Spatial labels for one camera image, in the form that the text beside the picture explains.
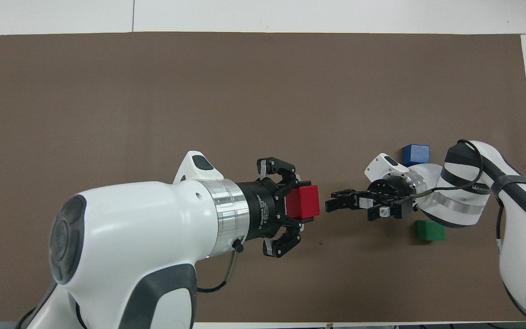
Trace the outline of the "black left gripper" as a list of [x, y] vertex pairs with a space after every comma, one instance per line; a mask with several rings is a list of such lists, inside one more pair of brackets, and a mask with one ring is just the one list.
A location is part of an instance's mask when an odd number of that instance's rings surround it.
[[[301, 242], [300, 232], [305, 223], [313, 222], [314, 217], [292, 218], [288, 215], [276, 215], [278, 206], [274, 195], [288, 195], [294, 189], [310, 186], [311, 181], [301, 180], [293, 164], [278, 158], [261, 158], [257, 160], [260, 177], [257, 181], [239, 182], [237, 186], [245, 196], [249, 210], [250, 223], [246, 241], [265, 238], [263, 254], [268, 257], [281, 258]], [[280, 175], [281, 180], [275, 183], [270, 176]], [[273, 238], [281, 227], [286, 231], [280, 238]]]

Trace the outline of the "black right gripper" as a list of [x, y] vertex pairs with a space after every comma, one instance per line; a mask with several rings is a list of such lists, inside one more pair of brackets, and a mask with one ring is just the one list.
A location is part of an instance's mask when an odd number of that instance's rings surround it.
[[409, 184], [400, 177], [378, 179], [368, 186], [368, 190], [345, 189], [332, 192], [330, 200], [326, 201], [326, 212], [368, 209], [369, 222], [380, 218], [402, 219], [416, 210], [411, 194]]

